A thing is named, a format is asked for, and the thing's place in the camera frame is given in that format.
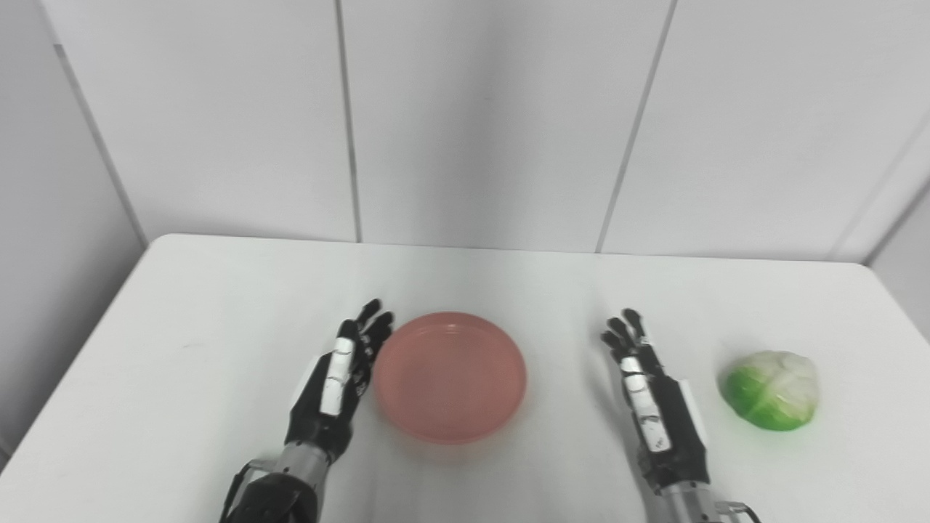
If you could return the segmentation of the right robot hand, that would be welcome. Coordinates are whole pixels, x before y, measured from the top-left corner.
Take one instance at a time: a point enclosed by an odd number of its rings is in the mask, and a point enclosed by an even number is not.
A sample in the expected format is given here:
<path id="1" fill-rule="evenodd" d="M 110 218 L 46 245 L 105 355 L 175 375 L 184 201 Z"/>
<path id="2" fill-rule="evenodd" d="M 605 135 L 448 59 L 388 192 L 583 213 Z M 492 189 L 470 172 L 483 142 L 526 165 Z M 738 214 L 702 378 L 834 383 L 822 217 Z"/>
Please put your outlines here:
<path id="1" fill-rule="evenodd" d="M 710 484 L 707 449 L 688 405 L 684 382 L 665 371 L 640 312 L 607 319 L 602 341 L 618 365 L 623 398 L 639 438 L 638 463 L 651 490 Z"/>

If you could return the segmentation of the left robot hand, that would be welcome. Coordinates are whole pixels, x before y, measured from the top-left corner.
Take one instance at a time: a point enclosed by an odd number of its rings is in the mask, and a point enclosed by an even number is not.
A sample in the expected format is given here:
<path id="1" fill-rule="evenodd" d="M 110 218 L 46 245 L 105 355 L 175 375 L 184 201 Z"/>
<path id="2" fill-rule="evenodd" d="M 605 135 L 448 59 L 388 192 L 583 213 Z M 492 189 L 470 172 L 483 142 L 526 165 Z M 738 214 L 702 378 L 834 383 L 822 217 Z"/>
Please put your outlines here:
<path id="1" fill-rule="evenodd" d="M 340 324 L 332 349 L 318 358 L 290 410 L 286 444 L 312 445 L 326 454 L 329 463 L 342 457 L 351 443 L 352 420 L 371 384 L 376 358 L 392 331 L 393 314 L 379 299 Z"/>

